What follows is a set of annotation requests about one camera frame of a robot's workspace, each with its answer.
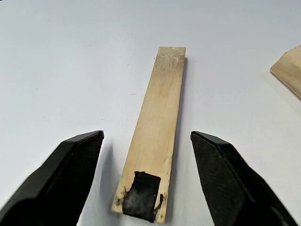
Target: white surface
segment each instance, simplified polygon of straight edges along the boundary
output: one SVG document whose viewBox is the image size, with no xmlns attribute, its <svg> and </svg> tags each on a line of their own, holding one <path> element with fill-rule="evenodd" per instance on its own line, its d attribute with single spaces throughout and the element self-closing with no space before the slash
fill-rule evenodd
<svg viewBox="0 0 301 226">
<path fill-rule="evenodd" d="M 62 141 L 103 129 L 79 225 L 110 212 L 158 46 L 186 46 L 166 225 L 213 225 L 190 132 L 231 142 L 301 224 L 301 102 L 270 73 L 301 45 L 299 0 L 0 2 L 0 206 Z"/>
</svg>

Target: dark stain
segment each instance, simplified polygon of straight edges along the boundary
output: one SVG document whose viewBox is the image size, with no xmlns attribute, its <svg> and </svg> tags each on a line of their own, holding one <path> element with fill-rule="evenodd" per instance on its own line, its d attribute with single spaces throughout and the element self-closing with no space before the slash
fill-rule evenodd
<svg viewBox="0 0 301 226">
<path fill-rule="evenodd" d="M 145 173 L 144 171 L 135 171 L 133 184 L 128 193 L 124 195 L 123 213 L 154 222 L 156 213 L 163 202 L 163 195 L 161 195 L 160 204 L 154 209 L 160 181 L 160 177 Z"/>
<path fill-rule="evenodd" d="M 126 190 L 126 187 L 124 187 L 124 191 L 123 192 L 120 192 L 120 194 L 123 194 L 123 197 L 122 198 L 118 198 L 117 196 L 115 197 L 115 204 L 116 206 L 119 206 L 119 205 L 123 205 L 123 201 L 124 199 L 127 197 L 127 190 Z"/>
<path fill-rule="evenodd" d="M 162 203 L 163 203 L 163 199 L 165 200 L 165 197 L 164 197 L 162 194 L 160 194 L 160 203 L 159 203 L 159 205 L 156 207 L 156 209 L 154 209 L 154 215 L 156 215 L 157 212 L 158 212 L 158 210 L 161 208 Z"/>
</svg>

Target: wooden strip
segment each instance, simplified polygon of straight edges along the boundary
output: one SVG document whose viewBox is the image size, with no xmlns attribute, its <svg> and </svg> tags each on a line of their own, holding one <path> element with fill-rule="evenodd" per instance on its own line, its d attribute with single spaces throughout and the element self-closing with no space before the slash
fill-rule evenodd
<svg viewBox="0 0 301 226">
<path fill-rule="evenodd" d="M 301 46 L 284 53 L 270 71 L 301 98 Z"/>
<path fill-rule="evenodd" d="M 165 221 L 185 50 L 185 47 L 159 47 L 113 201 L 114 212 L 123 212 L 123 200 L 132 186 L 135 171 L 144 171 L 161 178 L 155 221 Z"/>
</svg>

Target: wooden stick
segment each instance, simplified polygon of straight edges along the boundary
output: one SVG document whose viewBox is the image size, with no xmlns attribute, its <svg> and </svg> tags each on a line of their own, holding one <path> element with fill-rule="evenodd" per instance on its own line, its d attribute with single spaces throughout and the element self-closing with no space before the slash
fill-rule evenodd
<svg viewBox="0 0 301 226">
<path fill-rule="evenodd" d="M 165 221 L 185 50 L 185 47 L 159 47 L 113 201 L 114 212 Z M 148 201 L 148 195 L 155 197 L 153 203 Z M 145 205 L 151 206 L 152 213 L 148 214 L 153 216 L 137 213 L 146 212 Z"/>
<path fill-rule="evenodd" d="M 301 98 L 301 46 L 284 53 L 270 71 Z"/>
</svg>

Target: light wood piece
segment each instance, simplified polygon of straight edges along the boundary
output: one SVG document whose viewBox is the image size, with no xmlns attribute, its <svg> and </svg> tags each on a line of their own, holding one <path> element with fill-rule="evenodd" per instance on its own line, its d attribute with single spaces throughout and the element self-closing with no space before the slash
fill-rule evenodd
<svg viewBox="0 0 301 226">
<path fill-rule="evenodd" d="M 159 47 L 141 112 L 133 134 L 112 211 L 122 213 L 125 190 L 132 186 L 134 171 L 161 178 L 155 207 L 157 222 L 166 217 L 169 179 L 174 151 L 174 135 L 179 110 L 185 47 Z"/>
<path fill-rule="evenodd" d="M 301 46 L 284 53 L 270 71 L 301 98 Z"/>
</svg>

